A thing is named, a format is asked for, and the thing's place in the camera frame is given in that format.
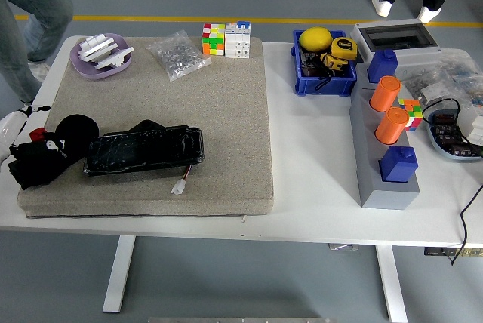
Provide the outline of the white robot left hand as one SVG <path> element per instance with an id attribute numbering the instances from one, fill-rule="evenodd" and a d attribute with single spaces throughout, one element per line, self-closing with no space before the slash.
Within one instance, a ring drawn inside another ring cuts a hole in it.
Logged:
<path id="1" fill-rule="evenodd" d="M 1 120 L 1 164 L 10 156 L 10 147 L 18 138 L 31 114 L 49 111 L 50 106 L 25 105 L 23 108 L 9 113 Z"/>

